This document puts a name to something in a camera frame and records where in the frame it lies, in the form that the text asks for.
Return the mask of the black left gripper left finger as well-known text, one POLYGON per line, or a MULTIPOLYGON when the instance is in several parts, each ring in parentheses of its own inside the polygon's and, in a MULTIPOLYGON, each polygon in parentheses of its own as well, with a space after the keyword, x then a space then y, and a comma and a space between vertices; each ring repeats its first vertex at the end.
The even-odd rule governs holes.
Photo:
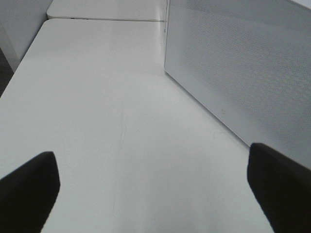
POLYGON ((52 151, 42 152, 0 180, 0 231, 39 233, 60 190, 52 151))

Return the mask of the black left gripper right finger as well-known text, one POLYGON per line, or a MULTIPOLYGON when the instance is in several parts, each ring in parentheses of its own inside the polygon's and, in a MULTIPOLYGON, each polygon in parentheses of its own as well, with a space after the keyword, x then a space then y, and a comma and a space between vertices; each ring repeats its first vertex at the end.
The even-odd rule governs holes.
POLYGON ((274 232, 311 231, 309 169, 263 143, 253 143, 247 181, 274 232))

